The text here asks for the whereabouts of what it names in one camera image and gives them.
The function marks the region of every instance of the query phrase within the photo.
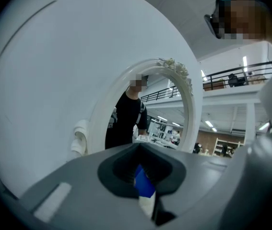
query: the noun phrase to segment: black shirt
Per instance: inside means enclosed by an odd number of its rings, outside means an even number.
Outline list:
[[[105,149],[132,143],[133,128],[140,113],[141,101],[140,99],[130,99],[124,92],[116,108],[118,121],[113,124],[113,128],[107,129]],[[146,108],[141,113],[137,127],[138,129],[147,129]]]
[[[223,145],[221,154],[223,154],[225,156],[226,152],[227,152],[227,145]]]

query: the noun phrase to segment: white ceiling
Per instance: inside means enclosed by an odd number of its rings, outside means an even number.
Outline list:
[[[237,107],[237,115],[232,127],[234,110]],[[169,123],[184,124],[184,110],[182,107],[176,108],[154,108],[148,109],[148,115],[157,118],[161,116],[168,119]],[[220,132],[230,133],[232,129],[246,129],[247,109],[246,105],[214,105],[203,106],[201,115],[201,130],[211,131],[205,124],[205,121],[210,121],[213,126]],[[256,130],[268,121],[268,116],[261,104],[255,104],[255,122]]]
[[[218,40],[204,21],[212,14],[215,0],[146,0],[182,34],[198,60],[241,46],[235,40]]]

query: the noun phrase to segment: black railing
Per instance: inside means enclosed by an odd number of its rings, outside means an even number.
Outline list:
[[[271,67],[262,68],[262,66],[267,65],[271,65]],[[256,72],[262,70],[269,70],[269,72],[256,74]],[[230,87],[239,87],[258,82],[265,83],[268,80],[265,75],[269,75],[269,77],[272,75],[272,61],[257,63],[245,67],[237,67],[207,75],[203,77],[203,89],[205,91],[209,91],[213,89],[223,89],[228,85]]]
[[[267,65],[271,65],[271,67],[262,68],[262,66],[267,66]],[[272,61],[248,65],[246,67],[248,68],[247,72],[244,71],[245,67],[237,67],[237,68],[224,70],[224,71],[220,71],[220,72],[205,76],[204,78],[207,78],[207,80],[203,80],[203,89],[207,91],[207,90],[213,90],[214,88],[223,89],[227,85],[229,85],[230,87],[238,87],[238,86],[254,84],[255,81],[265,82],[267,78],[265,78],[264,75],[272,75]],[[253,74],[250,76],[248,75],[248,72],[256,72],[260,70],[271,70],[271,72]],[[230,79],[230,77],[233,76],[231,74],[234,74],[236,78]],[[177,96],[180,96],[180,93],[176,86],[172,86],[172,87],[145,95],[141,97],[141,101],[142,102],[156,101],[158,99],[172,98]]]
[[[141,101],[142,102],[156,101],[158,99],[172,98],[176,96],[180,96],[179,91],[176,86],[172,86],[172,87],[145,95],[141,97]]]

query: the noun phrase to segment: white decorative carving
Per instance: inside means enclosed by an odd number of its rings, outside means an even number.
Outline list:
[[[160,59],[160,60],[164,62],[162,64],[162,66],[164,66],[170,70],[173,70],[183,80],[186,81],[186,83],[188,85],[188,90],[189,90],[190,94],[193,96],[191,79],[187,77],[189,75],[189,73],[188,73],[188,70],[186,69],[185,65],[180,62],[175,62],[172,58],[170,58],[168,60],[165,60],[165,59]]]

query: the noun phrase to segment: white ceiling beam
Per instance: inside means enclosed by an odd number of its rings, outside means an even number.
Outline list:
[[[256,132],[265,132],[265,131],[262,131],[262,130],[259,130],[260,127],[262,127],[264,124],[268,123],[269,122],[269,119],[268,118],[265,118],[264,121],[259,121],[259,122],[256,122],[256,123],[259,123],[258,125],[255,126],[255,130]]]
[[[237,116],[237,110],[238,110],[238,107],[235,106],[234,107],[234,112],[233,112],[233,118],[232,118],[232,124],[231,124],[231,128],[230,128],[230,132],[232,132],[233,127],[234,127],[234,123],[235,123],[236,116]]]
[[[159,102],[158,101],[154,101],[154,103],[147,103],[145,102],[145,106],[146,106],[146,109],[153,109],[153,108],[158,108],[158,109],[161,109],[161,108],[176,108],[176,107],[184,107],[184,104],[182,101],[168,101],[168,102]]]
[[[203,120],[200,121],[200,124],[204,125],[204,127],[202,127],[202,129],[205,129],[205,130],[210,130],[210,129],[211,129],[211,128],[209,128],[209,127],[207,126],[207,124],[206,124]]]
[[[246,135],[245,144],[251,143],[256,137],[255,131],[255,106],[254,104],[247,104],[247,118],[246,118]]]
[[[204,131],[204,132],[209,132],[209,133],[214,133],[214,134],[224,134],[224,135],[229,135],[229,136],[239,136],[239,137],[244,137],[243,134],[237,134],[237,135],[233,135],[231,134],[228,130],[223,130],[223,129],[218,129],[217,133],[214,132],[212,129],[203,129],[203,128],[199,128],[199,131]]]

